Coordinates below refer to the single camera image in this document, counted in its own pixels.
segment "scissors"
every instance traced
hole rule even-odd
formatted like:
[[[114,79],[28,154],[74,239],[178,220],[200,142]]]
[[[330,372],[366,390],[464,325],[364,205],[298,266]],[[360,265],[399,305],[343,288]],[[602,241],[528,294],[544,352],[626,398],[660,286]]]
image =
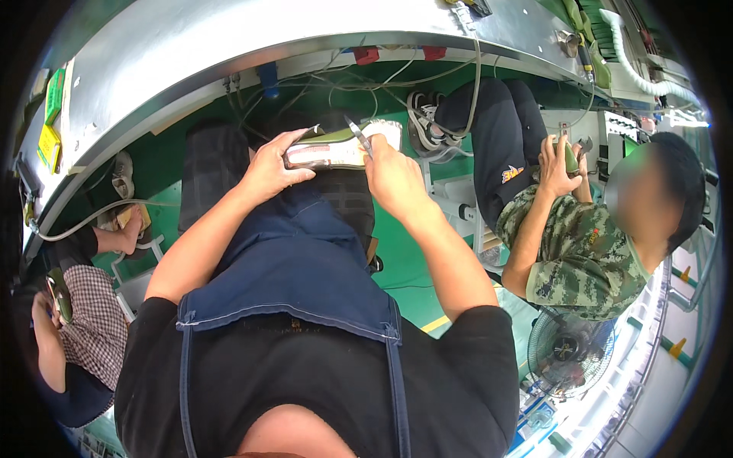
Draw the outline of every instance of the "scissors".
[[[346,119],[346,123],[349,125],[349,129],[351,129],[351,132],[361,142],[361,146],[364,147],[366,153],[369,155],[370,158],[373,158],[374,155],[372,153],[372,144],[369,143],[369,140],[364,136],[363,133],[361,133],[361,129],[359,128],[359,126],[354,124],[354,121],[349,119],[346,115],[344,115],[344,119]]]

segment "yellow floor line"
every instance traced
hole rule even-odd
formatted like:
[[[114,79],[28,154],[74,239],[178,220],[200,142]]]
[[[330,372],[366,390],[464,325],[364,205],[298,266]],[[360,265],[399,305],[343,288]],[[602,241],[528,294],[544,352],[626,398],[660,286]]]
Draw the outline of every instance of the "yellow floor line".
[[[423,326],[422,329],[423,332],[429,333],[433,329],[438,329],[440,326],[446,324],[448,321],[448,317],[443,315],[442,317],[438,318],[434,322],[427,323],[425,326]]]

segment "navy apron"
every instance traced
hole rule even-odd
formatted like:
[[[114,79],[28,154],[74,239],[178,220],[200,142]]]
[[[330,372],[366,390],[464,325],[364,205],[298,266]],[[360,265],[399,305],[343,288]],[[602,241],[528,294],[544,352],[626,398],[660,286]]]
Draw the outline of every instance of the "navy apron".
[[[281,312],[385,344],[399,455],[410,457],[399,309],[368,272],[358,235],[309,183],[284,190],[245,218],[213,279],[185,295],[178,308],[181,424],[189,458],[196,458],[188,412],[194,333]]]

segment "fan grille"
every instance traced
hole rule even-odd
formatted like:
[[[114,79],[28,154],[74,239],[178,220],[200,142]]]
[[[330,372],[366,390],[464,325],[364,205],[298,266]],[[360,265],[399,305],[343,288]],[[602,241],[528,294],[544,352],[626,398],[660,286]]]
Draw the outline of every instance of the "fan grille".
[[[598,382],[613,349],[612,321],[589,322],[544,309],[529,334],[527,363],[539,389],[569,398]]]

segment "camouflage shirt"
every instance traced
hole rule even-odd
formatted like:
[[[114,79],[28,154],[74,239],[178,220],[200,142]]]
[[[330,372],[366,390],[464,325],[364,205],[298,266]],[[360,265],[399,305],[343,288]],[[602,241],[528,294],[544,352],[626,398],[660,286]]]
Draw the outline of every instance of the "camouflage shirt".
[[[511,249],[537,185],[521,191],[499,215],[496,235]],[[527,281],[527,300],[584,320],[618,317],[641,294],[649,273],[631,239],[605,205],[555,199]]]

